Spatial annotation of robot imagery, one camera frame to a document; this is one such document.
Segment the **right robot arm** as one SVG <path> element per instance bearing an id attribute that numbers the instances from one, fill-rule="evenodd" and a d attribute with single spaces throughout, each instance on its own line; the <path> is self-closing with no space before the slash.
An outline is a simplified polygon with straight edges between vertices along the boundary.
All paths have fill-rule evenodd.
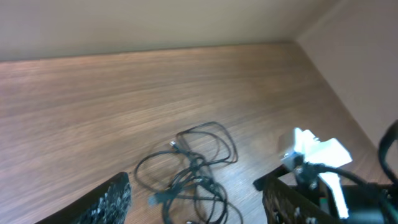
<path id="1" fill-rule="evenodd" d="M 337 202 L 332 191 L 325 184 L 310 191 L 310 201 L 321 211 L 342 223 L 349 224 L 388 224 L 390 221 L 383 214 L 378 202 L 371 200 L 358 185 L 343 185 L 341 187 L 348 218 L 340 218 Z"/>

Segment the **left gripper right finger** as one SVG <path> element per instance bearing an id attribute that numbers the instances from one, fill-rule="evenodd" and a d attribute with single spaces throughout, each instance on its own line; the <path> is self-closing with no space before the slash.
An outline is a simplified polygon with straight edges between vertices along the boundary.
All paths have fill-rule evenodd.
<path id="1" fill-rule="evenodd" d="M 256 179 L 255 189 L 262 193 L 262 204 L 268 223 L 324 224 L 341 220 L 322 210 L 329 207 L 328 195 L 303 184 L 289 186 L 279 178 L 289 173 L 283 165 Z"/>

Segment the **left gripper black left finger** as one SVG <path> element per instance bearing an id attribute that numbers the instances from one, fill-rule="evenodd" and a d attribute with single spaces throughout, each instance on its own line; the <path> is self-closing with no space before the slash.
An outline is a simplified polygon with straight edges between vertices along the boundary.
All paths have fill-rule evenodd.
<path id="1" fill-rule="evenodd" d="M 37 224 L 124 224 L 131 204 L 128 173 L 120 172 Z"/>

